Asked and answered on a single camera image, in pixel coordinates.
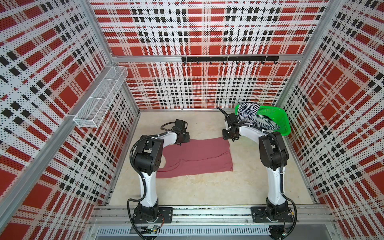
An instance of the red cloth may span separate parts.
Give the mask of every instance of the red cloth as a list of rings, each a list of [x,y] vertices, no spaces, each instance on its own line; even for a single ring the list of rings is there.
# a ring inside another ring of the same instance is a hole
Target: red cloth
[[[169,145],[163,155],[166,164],[157,170],[156,178],[233,171],[229,142],[222,137]]]

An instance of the work surface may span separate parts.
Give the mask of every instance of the work surface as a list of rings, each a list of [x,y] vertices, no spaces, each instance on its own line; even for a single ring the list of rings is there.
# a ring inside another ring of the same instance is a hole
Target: work surface
[[[134,132],[133,143],[142,135],[162,133],[160,126],[181,119],[188,122],[191,139],[210,139],[222,136],[224,115],[221,112],[143,112]],[[258,144],[246,137],[232,142],[230,151],[233,172],[156,179],[160,205],[246,205],[265,204],[268,194],[266,168],[259,155]],[[292,153],[285,169],[286,196],[296,204],[312,204]],[[165,165],[162,158],[160,167]],[[110,205],[126,205],[128,198],[140,198],[139,176],[125,159]]]

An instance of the green plastic laundry basket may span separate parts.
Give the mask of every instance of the green plastic laundry basket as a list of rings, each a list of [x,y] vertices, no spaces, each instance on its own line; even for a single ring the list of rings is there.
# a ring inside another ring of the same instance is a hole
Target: green plastic laundry basket
[[[237,109],[239,105],[235,107],[235,114],[237,115]],[[280,128],[277,130],[283,136],[287,136],[291,133],[291,127],[289,126],[289,121],[285,111],[278,107],[263,106],[261,105],[257,114],[265,115],[270,117]]]

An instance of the plaid pattern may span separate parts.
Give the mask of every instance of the plaid pattern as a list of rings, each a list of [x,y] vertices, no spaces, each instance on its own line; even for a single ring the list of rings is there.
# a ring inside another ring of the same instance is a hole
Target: plaid pattern
[[[57,130],[106,58],[75,0],[0,3],[0,199]],[[133,121],[115,100],[98,129],[75,128],[0,239],[80,239]]]
[[[116,56],[299,54],[328,0],[90,0]]]
[[[384,237],[384,3],[344,0],[283,108],[346,239]]]
[[[121,63],[140,109],[274,105],[296,62]]]

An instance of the striped cloth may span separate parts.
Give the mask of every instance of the striped cloth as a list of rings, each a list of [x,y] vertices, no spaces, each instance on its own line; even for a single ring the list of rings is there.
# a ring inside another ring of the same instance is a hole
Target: striped cloth
[[[239,121],[248,119],[248,122],[261,129],[278,130],[280,128],[272,119],[266,115],[257,114],[260,108],[258,103],[240,103],[237,109],[237,118]]]

